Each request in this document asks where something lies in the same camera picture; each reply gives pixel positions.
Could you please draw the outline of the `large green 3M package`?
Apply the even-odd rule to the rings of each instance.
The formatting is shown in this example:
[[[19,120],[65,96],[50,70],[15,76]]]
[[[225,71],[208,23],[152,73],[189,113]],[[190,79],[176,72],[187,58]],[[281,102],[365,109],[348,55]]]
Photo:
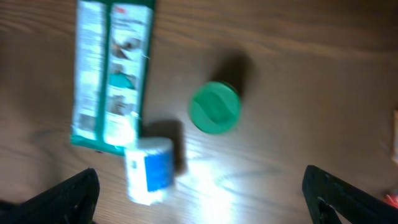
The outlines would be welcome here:
[[[72,144],[121,156],[137,139],[155,4],[77,1]]]

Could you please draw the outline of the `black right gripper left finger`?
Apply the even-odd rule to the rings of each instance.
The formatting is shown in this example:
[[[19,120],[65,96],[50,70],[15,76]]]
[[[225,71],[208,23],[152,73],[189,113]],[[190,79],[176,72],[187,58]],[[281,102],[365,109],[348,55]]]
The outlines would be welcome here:
[[[20,204],[1,201],[1,224],[91,224],[100,194],[96,171],[88,168]]]

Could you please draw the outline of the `green lid jar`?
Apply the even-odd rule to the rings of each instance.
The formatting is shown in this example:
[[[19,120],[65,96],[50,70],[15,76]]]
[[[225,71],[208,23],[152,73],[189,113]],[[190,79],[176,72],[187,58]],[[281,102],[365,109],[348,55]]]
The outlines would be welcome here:
[[[231,130],[241,115],[241,100],[236,89],[225,82],[208,82],[191,97],[188,115],[191,122],[207,134]]]

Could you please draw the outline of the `red snack wrapper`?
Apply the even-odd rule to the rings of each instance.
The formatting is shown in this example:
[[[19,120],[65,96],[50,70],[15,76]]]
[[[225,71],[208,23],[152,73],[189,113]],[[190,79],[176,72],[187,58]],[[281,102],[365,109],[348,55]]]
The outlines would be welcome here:
[[[398,195],[397,194],[385,194],[384,202],[394,208],[398,208]]]

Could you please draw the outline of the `white lid blue jar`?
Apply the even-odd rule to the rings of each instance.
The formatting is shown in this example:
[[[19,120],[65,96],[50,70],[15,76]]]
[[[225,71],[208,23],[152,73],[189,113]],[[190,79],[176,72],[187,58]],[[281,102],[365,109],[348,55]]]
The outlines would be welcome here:
[[[137,139],[124,151],[127,195],[135,203],[164,201],[174,184],[174,144],[164,137]]]

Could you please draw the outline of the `orange tissue pack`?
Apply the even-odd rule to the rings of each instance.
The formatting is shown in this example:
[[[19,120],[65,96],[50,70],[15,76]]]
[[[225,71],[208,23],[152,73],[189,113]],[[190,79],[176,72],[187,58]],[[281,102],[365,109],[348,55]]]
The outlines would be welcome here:
[[[398,111],[394,110],[391,159],[398,164]]]

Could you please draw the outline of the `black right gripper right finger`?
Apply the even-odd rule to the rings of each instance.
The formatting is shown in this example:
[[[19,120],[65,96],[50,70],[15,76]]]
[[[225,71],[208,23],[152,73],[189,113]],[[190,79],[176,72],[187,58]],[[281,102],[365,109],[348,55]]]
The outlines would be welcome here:
[[[397,209],[363,192],[328,172],[309,165],[305,169],[302,191],[315,224],[397,223]]]

